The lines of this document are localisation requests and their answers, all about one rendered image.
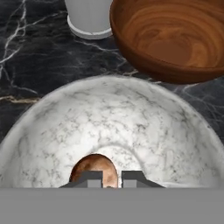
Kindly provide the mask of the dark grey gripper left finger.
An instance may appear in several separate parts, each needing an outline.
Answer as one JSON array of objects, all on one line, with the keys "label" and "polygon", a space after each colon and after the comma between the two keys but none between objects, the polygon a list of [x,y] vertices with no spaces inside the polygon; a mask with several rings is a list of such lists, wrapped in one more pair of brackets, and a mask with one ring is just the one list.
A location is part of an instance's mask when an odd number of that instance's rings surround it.
[{"label": "dark grey gripper left finger", "polygon": [[61,188],[102,188],[102,172],[84,171],[76,181],[62,185]]}]

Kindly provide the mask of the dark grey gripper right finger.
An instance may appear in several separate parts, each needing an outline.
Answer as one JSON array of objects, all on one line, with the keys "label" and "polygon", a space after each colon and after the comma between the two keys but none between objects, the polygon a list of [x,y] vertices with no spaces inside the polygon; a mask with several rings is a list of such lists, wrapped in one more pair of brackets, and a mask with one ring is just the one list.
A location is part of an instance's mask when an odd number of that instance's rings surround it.
[{"label": "dark grey gripper right finger", "polygon": [[122,188],[162,188],[148,180],[142,171],[122,171]]}]

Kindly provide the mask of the brown mushroom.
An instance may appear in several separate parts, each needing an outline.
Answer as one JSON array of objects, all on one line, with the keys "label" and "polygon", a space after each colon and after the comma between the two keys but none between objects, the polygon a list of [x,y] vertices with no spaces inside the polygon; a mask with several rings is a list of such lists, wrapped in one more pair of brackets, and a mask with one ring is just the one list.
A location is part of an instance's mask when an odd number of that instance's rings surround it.
[{"label": "brown mushroom", "polygon": [[72,169],[69,181],[76,181],[83,172],[102,172],[102,187],[118,187],[118,174],[112,161],[102,154],[83,157]]}]

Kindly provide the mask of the white marble bowl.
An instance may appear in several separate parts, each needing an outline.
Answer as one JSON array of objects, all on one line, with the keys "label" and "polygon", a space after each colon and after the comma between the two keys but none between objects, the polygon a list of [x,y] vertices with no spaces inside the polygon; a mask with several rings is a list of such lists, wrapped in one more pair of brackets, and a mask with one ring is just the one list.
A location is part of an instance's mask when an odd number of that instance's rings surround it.
[{"label": "white marble bowl", "polygon": [[47,94],[0,144],[0,187],[59,187],[88,154],[165,186],[224,186],[224,145],[188,102],[146,80],[95,76]]}]

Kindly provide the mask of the brown wooden bowl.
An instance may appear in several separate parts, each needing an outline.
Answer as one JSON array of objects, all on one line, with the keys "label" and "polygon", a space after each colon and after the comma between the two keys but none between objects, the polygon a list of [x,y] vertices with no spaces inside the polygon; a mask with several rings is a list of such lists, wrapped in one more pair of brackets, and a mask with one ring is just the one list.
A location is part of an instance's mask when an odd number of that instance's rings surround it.
[{"label": "brown wooden bowl", "polygon": [[155,80],[224,75],[224,0],[113,0],[109,20],[122,56]]}]

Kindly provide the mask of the white cylindrical container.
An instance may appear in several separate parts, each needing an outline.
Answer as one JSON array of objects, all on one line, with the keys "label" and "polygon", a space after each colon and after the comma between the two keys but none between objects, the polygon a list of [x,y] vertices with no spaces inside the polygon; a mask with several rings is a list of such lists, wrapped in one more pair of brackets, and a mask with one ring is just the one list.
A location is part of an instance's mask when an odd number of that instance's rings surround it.
[{"label": "white cylindrical container", "polygon": [[65,0],[71,32],[83,39],[105,39],[112,35],[109,9],[113,0]]}]

